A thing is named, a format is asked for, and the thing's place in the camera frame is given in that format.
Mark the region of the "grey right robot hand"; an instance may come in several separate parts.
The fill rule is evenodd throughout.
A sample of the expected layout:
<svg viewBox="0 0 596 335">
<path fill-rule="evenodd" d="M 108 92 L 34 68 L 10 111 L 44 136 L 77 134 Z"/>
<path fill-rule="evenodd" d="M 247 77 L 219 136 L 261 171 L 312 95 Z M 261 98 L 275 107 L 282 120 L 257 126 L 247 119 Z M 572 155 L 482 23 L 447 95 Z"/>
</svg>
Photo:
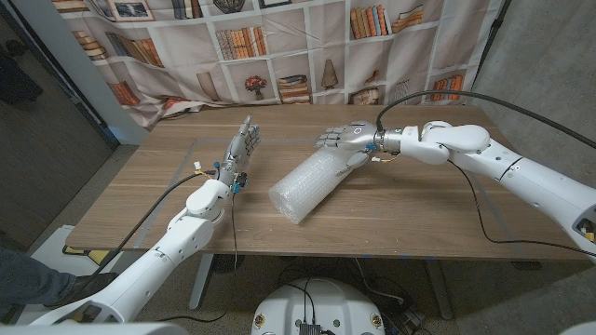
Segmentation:
<svg viewBox="0 0 596 335">
<path fill-rule="evenodd" d="M 337 148 L 351 153 L 345 165 L 337 174 L 343 175 L 367 163 L 370 153 L 376 151 L 374 142 L 377 128 L 364 121 L 352 122 L 348 125 L 329 127 L 315 142 L 316 147 Z"/>
</svg>

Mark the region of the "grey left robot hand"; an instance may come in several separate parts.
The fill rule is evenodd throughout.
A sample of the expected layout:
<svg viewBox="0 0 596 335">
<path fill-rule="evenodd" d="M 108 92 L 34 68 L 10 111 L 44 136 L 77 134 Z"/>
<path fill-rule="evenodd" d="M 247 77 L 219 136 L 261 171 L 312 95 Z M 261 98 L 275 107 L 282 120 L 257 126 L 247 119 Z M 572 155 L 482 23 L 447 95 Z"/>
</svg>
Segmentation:
<svg viewBox="0 0 596 335">
<path fill-rule="evenodd" d="M 260 130 L 251 124 L 251 116 L 248 115 L 228 145 L 216 179 L 231 186 L 236 176 L 246 170 L 259 143 Z"/>
</svg>

